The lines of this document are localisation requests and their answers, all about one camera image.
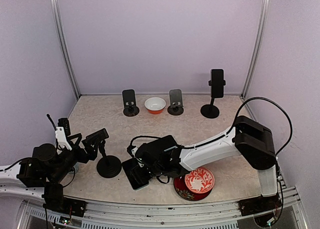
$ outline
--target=beige tabletop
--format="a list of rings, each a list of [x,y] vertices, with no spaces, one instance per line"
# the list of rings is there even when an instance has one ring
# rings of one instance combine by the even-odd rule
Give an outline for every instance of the beige tabletop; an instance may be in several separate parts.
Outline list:
[[[220,115],[216,119],[207,119],[200,113],[201,106],[210,102],[208,95],[183,95],[184,113],[173,116],[167,109],[158,115],[148,113],[144,106],[152,95],[137,95],[140,113],[134,117],[123,114],[123,100],[120,95],[82,96],[69,117],[72,134],[82,133],[82,137],[106,128],[109,138],[106,140],[107,155],[117,156],[122,162],[131,158],[127,147],[133,137],[139,135],[173,135],[178,144],[191,145],[210,138],[229,127],[234,119],[241,100],[238,96],[225,96],[216,99],[214,104]],[[169,103],[168,95],[157,95]],[[248,115],[245,109],[242,115]],[[137,139],[134,144],[141,145],[149,139]],[[104,202],[176,205],[192,202],[182,199],[176,193],[173,180],[161,184],[152,179],[149,185],[133,190],[125,172],[110,179],[99,176],[96,170],[101,155],[95,161],[80,163],[74,181],[64,189],[64,195]],[[207,167],[214,175],[215,183],[211,194],[201,203],[242,199],[260,194],[258,174],[243,156],[232,156],[210,164]],[[67,175],[65,185],[72,176]]]

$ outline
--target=red patterned bowl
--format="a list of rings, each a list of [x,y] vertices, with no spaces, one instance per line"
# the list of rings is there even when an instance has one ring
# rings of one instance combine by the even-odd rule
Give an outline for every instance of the red patterned bowl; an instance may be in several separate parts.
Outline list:
[[[202,194],[212,190],[215,178],[210,170],[199,167],[185,175],[184,182],[191,192]]]
[[[211,193],[212,189],[208,192],[199,194],[199,193],[194,193],[192,191],[190,191],[185,183],[185,176],[181,176],[181,177],[176,177],[173,180],[173,185],[174,185],[174,189],[176,191],[176,193],[178,193],[178,195],[180,197],[182,197],[183,199],[186,199],[188,201],[200,201],[204,198],[206,198],[207,196],[209,196],[209,194]]]

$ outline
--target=orange bowl bottom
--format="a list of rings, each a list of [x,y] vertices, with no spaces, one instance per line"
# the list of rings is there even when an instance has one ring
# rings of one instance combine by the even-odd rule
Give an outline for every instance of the orange bowl bottom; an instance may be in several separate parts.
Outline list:
[[[147,110],[149,113],[156,115],[156,114],[162,113],[164,111],[164,108],[161,110],[149,110],[149,109],[147,109]]]

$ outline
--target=white wall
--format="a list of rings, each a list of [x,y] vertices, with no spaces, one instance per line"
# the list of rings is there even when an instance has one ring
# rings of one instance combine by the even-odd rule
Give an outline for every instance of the white wall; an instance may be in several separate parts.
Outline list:
[[[82,94],[209,93],[222,68],[240,94],[262,0],[58,0]]]
[[[320,0],[270,0],[261,51],[248,97],[278,102],[292,119],[292,142],[279,154],[290,186],[297,187],[312,229],[320,224]],[[266,102],[252,102],[273,131],[278,149],[288,138],[285,117]]]
[[[0,165],[53,143],[46,113],[67,117],[76,103],[50,0],[0,0]],[[16,219],[17,200],[1,198],[0,228]]]

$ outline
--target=round black base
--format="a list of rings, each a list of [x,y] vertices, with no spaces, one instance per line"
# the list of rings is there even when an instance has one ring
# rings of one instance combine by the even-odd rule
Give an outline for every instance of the round black base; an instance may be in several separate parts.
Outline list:
[[[179,106],[179,107],[168,107],[168,113],[172,116],[179,116],[182,113],[184,113],[184,108]]]
[[[210,105],[203,105],[201,107],[200,110],[202,116],[204,116],[205,118],[210,118],[210,119],[214,119],[217,118],[220,114],[218,107],[216,107],[215,105],[212,106],[211,110],[210,110]]]
[[[134,117],[134,116],[138,115],[139,112],[140,112],[140,110],[139,110],[139,107],[137,107],[137,106],[133,106],[131,108],[125,107],[123,109],[123,114],[127,117]]]
[[[96,170],[103,178],[114,178],[121,172],[121,161],[114,155],[107,155],[109,164],[106,164],[104,158],[101,158],[96,165]]]

